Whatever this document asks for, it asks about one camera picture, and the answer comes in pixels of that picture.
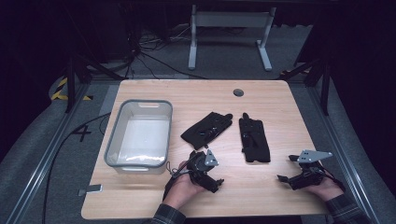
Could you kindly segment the grey metal floor rail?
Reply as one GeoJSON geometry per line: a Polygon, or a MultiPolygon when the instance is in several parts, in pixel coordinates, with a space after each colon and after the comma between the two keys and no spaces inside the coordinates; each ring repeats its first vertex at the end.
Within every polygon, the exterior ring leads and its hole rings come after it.
{"type": "Polygon", "coordinates": [[[315,109],[324,125],[327,134],[330,136],[332,143],[332,152],[337,159],[340,169],[346,179],[346,186],[351,191],[357,205],[366,213],[366,215],[373,221],[374,224],[381,224],[378,216],[368,198],[365,187],[361,182],[361,177],[358,174],[352,160],[345,153],[345,148],[342,145],[337,131],[335,130],[332,120],[329,115],[323,112],[320,103],[320,97],[314,88],[307,88],[308,95],[313,102],[315,109]]]}
{"type": "Polygon", "coordinates": [[[51,137],[50,142],[43,153],[43,156],[41,157],[37,167],[33,170],[26,187],[4,224],[21,223],[27,208],[35,197],[43,179],[50,169],[50,165],[55,158],[56,151],[60,148],[65,131],[89,87],[89,84],[81,84],[75,91],[76,98],[74,104],[67,113],[64,113],[54,135],[51,137]]]}

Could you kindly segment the person's left hand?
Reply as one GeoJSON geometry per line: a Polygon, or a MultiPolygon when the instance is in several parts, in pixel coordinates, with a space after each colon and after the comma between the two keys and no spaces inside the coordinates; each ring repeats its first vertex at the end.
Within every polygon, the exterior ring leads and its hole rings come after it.
{"type": "Polygon", "coordinates": [[[197,194],[204,192],[205,188],[193,184],[189,175],[181,175],[169,189],[163,204],[180,209],[197,194]]]}

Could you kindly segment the black metal stand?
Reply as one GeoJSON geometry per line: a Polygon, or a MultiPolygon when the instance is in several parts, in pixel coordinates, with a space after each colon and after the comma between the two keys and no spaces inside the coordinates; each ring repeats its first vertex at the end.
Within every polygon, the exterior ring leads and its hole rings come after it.
{"type": "Polygon", "coordinates": [[[321,81],[321,92],[319,104],[325,116],[329,115],[328,112],[328,97],[330,89],[330,65],[327,61],[322,59],[315,59],[312,62],[304,63],[290,71],[285,70],[280,73],[277,80],[289,80],[307,70],[307,76],[304,79],[306,87],[315,87],[321,81]]]}
{"type": "Polygon", "coordinates": [[[121,77],[116,73],[105,68],[101,64],[83,56],[80,54],[74,54],[70,57],[67,66],[67,108],[66,113],[69,113],[74,105],[77,103],[77,93],[76,93],[76,81],[77,77],[79,82],[82,84],[90,84],[92,81],[92,73],[89,71],[88,67],[91,66],[98,70],[102,74],[114,79],[114,80],[125,80],[125,77],[121,77]]]}

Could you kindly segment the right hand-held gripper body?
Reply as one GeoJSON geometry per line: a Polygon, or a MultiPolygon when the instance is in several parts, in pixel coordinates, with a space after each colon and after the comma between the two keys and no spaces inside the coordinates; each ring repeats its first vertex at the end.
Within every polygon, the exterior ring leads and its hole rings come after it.
{"type": "Polygon", "coordinates": [[[321,152],[304,149],[296,161],[302,172],[290,179],[290,186],[293,190],[302,189],[311,185],[319,185],[325,176],[325,169],[320,161],[332,156],[331,152],[321,152]]]}

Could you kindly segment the person's right hand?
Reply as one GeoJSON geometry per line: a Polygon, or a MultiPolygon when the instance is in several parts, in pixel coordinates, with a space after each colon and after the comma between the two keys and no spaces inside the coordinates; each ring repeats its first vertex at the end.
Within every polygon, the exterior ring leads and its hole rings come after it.
{"type": "Polygon", "coordinates": [[[304,190],[317,195],[323,202],[327,202],[344,193],[343,190],[328,177],[324,177],[319,185],[308,186],[304,188],[304,190]]]}

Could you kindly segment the black glove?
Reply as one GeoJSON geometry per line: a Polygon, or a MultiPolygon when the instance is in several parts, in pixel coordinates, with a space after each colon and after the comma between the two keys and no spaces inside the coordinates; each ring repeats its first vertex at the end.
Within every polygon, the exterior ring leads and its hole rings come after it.
{"type": "Polygon", "coordinates": [[[251,119],[247,113],[239,120],[242,152],[246,162],[270,162],[270,149],[261,120],[251,119]]]}
{"type": "Polygon", "coordinates": [[[221,115],[211,112],[192,125],[180,137],[192,145],[195,150],[206,147],[233,124],[233,115],[221,115]]]}

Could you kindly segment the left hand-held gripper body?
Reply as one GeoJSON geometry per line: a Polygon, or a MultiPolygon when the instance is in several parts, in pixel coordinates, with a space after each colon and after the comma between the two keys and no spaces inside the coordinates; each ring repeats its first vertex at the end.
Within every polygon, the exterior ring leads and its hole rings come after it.
{"type": "Polygon", "coordinates": [[[195,158],[191,158],[187,162],[191,182],[201,186],[201,180],[208,175],[207,173],[210,170],[218,165],[218,160],[210,149],[206,152],[199,152],[195,158]]]}

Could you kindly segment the grey tape strip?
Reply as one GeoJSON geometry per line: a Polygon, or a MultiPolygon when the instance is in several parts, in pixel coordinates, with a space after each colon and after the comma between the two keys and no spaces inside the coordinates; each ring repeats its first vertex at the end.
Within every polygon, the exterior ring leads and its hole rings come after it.
{"type": "Polygon", "coordinates": [[[103,186],[101,184],[97,184],[97,185],[89,185],[87,188],[85,189],[80,189],[78,191],[78,196],[82,197],[88,193],[95,193],[95,192],[101,192],[103,190],[103,186]]]}

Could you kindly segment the yellow black hazard tape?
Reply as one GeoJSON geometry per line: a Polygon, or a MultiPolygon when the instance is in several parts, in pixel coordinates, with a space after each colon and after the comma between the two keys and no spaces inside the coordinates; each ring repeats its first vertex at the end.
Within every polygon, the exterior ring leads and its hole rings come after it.
{"type": "Polygon", "coordinates": [[[62,94],[62,90],[64,89],[64,86],[67,83],[68,78],[64,77],[58,84],[55,92],[52,94],[52,96],[50,97],[51,100],[67,100],[68,96],[62,94]]]}

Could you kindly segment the white metal desk frame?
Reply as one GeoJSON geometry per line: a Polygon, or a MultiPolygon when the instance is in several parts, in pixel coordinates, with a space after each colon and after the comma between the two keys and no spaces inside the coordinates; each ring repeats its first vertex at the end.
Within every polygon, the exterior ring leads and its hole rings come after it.
{"type": "Polygon", "coordinates": [[[271,7],[267,12],[231,12],[231,11],[200,11],[196,5],[191,7],[191,45],[188,68],[194,70],[197,57],[197,28],[198,27],[242,27],[262,28],[262,38],[256,41],[262,64],[266,71],[273,69],[266,43],[269,37],[276,8],[271,7]]]}

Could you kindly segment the white plastic bin grey rim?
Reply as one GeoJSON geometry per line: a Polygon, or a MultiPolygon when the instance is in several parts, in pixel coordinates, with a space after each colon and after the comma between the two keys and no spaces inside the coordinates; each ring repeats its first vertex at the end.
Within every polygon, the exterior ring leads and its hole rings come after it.
{"type": "Polygon", "coordinates": [[[173,106],[131,99],[120,105],[104,156],[119,173],[159,175],[168,159],[173,106]]]}

